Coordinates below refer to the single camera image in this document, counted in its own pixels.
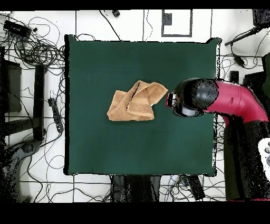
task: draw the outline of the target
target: white floor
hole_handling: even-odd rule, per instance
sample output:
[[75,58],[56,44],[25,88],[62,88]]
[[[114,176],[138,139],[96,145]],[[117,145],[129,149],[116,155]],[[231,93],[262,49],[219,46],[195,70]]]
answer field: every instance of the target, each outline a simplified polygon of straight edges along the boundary
[[[108,20],[111,22],[115,31],[118,33],[119,37],[122,40],[130,40],[130,41],[142,41],[143,36],[143,14],[144,14],[144,40],[147,38],[147,41],[177,41],[177,42],[206,42],[210,37],[219,37],[222,38],[222,44],[220,47],[220,54],[227,55],[230,52],[230,47],[224,46],[224,43],[232,40],[236,35],[247,31],[253,27],[253,18],[252,18],[252,10],[193,10],[193,27],[192,27],[192,37],[191,38],[162,38],[161,37],[161,10],[130,10],[130,11],[120,11],[121,15],[118,18],[114,18],[111,11],[102,11]],[[99,11],[35,11],[35,12],[17,12],[14,11],[11,14],[11,17],[27,23],[34,17],[42,17],[42,18],[34,18],[31,20],[31,27],[37,27],[37,33],[39,35],[46,34],[49,29],[46,25],[37,25],[37,24],[49,24],[50,25],[50,33],[46,38],[54,43],[57,42],[58,35],[60,32],[60,37],[57,43],[58,47],[64,45],[64,35],[65,34],[76,34],[79,35],[81,33],[91,34],[95,37],[96,40],[102,41],[116,41],[118,40],[117,36],[114,34],[108,22],[101,16]],[[0,15],[0,23],[4,23],[6,18]],[[267,33],[268,30],[263,30],[260,33],[245,38],[234,44],[233,51],[238,55],[250,55],[253,56],[256,54],[257,48],[260,44],[260,41]],[[82,35],[79,37],[80,40],[93,40],[90,36]],[[270,51],[269,36],[266,36],[264,41],[262,41],[261,47],[257,52],[257,56],[263,56]],[[14,61],[15,56],[14,51],[10,51],[9,59]],[[254,66],[252,57],[248,57],[247,59],[247,67],[252,68]],[[230,67],[230,64],[234,64],[234,61],[231,57],[225,57],[223,64],[221,67],[224,67],[220,70],[221,76],[228,78],[229,71],[238,70],[240,75],[240,82],[243,81],[245,74],[262,71],[263,68],[261,60],[258,60],[258,65],[253,69],[246,70],[244,68],[239,67],[234,64]],[[59,76],[54,76],[51,73],[47,73],[45,78],[45,99],[49,99],[50,93],[52,91],[54,93],[58,90],[59,84]],[[30,93],[33,94],[34,90],[34,71],[33,70],[23,70],[22,73],[22,86],[21,89],[25,89],[29,87]],[[23,90],[21,96],[31,97],[28,90]],[[31,98],[22,98],[22,102],[25,104],[27,111],[30,115],[33,115],[33,99]],[[58,101],[59,109],[64,107],[64,103]],[[24,109],[20,113],[12,113],[10,116],[27,116],[27,113]],[[52,119],[52,110],[51,108],[45,104],[45,118],[44,119],[44,127],[47,128],[50,123],[53,122]],[[10,145],[21,141],[24,136],[30,134],[32,131],[24,131],[18,134],[11,135],[10,138],[6,138],[6,142],[9,141]],[[49,127],[47,141],[55,139],[58,133],[56,131],[55,125],[52,124]],[[87,202],[91,200],[91,198],[87,195],[91,195],[93,197],[96,196],[105,196],[110,187],[110,179],[105,175],[92,175],[92,174],[78,174],[76,176],[66,176],[63,174],[63,165],[64,165],[64,134],[61,138],[59,138],[52,146],[52,144],[48,144],[46,148],[41,148],[36,154],[33,156],[33,160],[31,162],[30,173],[33,177],[38,179],[41,182],[51,182],[48,189],[50,189],[50,198],[52,202]],[[44,158],[44,153],[50,151],[46,154],[46,159],[49,162],[56,155],[62,155],[55,157],[48,168],[48,164]],[[204,186],[205,186],[205,194],[208,197],[216,197],[215,200],[225,200],[225,187],[224,187],[224,164],[223,164],[223,152],[220,151],[217,153],[217,167],[219,168],[217,176],[213,178],[204,178]],[[24,195],[31,195],[33,199],[36,197],[38,192],[41,189],[41,185],[35,182],[29,175],[27,174],[27,166],[30,162],[30,159],[27,158],[21,168],[21,188],[22,193]],[[161,186],[160,188],[160,201],[171,201],[171,197],[167,199],[163,194],[166,194],[167,186],[174,184],[174,181],[170,180],[170,176],[163,176],[161,178]],[[87,195],[84,195],[79,190],[73,191],[73,185],[76,189],[80,189]],[[189,191],[179,192],[177,196],[179,199],[184,198],[185,196],[189,196]],[[183,199],[180,201],[194,201],[193,198]],[[48,197],[46,196],[46,183],[43,184],[43,189],[39,196],[37,197],[37,201],[40,202],[48,202]]]

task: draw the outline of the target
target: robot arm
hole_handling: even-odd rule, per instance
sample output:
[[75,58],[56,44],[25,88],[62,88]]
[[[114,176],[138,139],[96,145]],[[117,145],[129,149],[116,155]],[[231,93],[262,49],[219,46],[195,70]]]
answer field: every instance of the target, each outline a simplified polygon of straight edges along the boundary
[[227,199],[270,198],[269,118],[249,89],[215,79],[192,78],[176,86],[166,105],[178,117],[222,115],[226,129],[230,130],[224,135],[224,145],[231,151],[225,152],[224,146],[224,154],[229,152],[233,158],[232,162],[224,159],[226,194],[231,187],[226,184],[226,170],[232,166],[234,180],[230,182],[236,182],[234,186],[239,193]]

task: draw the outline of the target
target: green table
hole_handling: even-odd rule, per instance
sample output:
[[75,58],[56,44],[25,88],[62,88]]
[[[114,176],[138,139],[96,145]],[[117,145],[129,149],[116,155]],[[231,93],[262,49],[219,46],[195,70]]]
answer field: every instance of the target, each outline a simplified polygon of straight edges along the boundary
[[219,39],[204,44],[110,42],[66,35],[65,42],[65,173],[215,174],[213,114],[178,118],[165,107],[165,97],[153,106],[151,121],[112,122],[106,113],[114,92],[128,91],[138,80],[173,91],[187,78],[214,78]]

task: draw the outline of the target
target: cable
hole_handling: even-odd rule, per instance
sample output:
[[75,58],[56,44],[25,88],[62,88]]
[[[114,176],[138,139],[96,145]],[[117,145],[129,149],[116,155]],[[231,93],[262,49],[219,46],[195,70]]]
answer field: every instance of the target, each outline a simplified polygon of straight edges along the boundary
[[[248,30],[248,31],[246,31],[246,32],[244,32],[244,33],[241,33],[241,34],[237,35],[235,38],[233,38],[233,40],[236,39],[238,36],[243,35],[243,34],[249,32],[249,31],[251,31],[252,29],[250,29],[250,30]],[[247,67],[246,67],[247,64],[244,63],[243,59],[242,59],[240,56],[236,55],[236,54],[233,52],[233,43],[230,45],[230,50],[231,50],[231,52],[232,52],[232,54],[233,54],[233,56],[234,56],[234,58],[235,58],[235,61],[236,61],[241,67],[243,67],[244,69],[253,69],[253,68],[255,68],[256,66],[262,66],[262,65],[258,65],[257,53],[258,53],[258,51],[259,51],[259,47],[260,47],[262,41],[266,38],[266,36],[269,34],[269,32],[270,32],[270,30],[265,34],[265,36],[264,36],[264,37],[262,38],[262,40],[260,41],[259,46],[258,46],[258,48],[257,48],[257,51],[256,51],[256,53],[255,53],[255,56],[253,57],[253,64],[254,64],[254,66],[251,67],[251,68],[247,68]]]
[[150,36],[147,37],[146,40],[152,36],[152,32],[153,32],[153,27],[152,27],[152,25],[148,22],[148,13],[149,13],[149,10],[147,11],[146,22],[151,26],[151,29],[152,29],[152,30],[151,30]]
[[114,28],[112,27],[112,24],[110,23],[110,21],[106,18],[106,16],[103,15],[103,13],[102,13],[100,10],[99,10],[99,12],[100,12],[100,14],[107,20],[107,22],[110,24],[110,26],[111,26],[112,30],[114,31],[114,33],[116,34],[118,40],[119,40],[119,41],[122,41],[122,40],[120,39],[120,37],[118,36],[118,34],[116,33],[116,31],[114,30]]
[[79,40],[79,36],[80,35],[86,35],[86,36],[90,36],[90,37],[92,37],[93,38],[93,40],[95,41],[95,37],[93,36],[93,35],[91,35],[91,34],[87,34],[87,33],[82,33],[82,34],[79,34],[78,36],[76,36],[76,38]]

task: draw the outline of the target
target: tan towel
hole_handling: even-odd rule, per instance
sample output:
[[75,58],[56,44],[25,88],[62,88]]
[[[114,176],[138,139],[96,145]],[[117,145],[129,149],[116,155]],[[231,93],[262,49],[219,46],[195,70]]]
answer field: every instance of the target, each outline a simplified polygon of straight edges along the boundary
[[107,116],[112,121],[153,120],[151,105],[157,104],[168,90],[161,84],[138,81],[128,91],[116,90]]

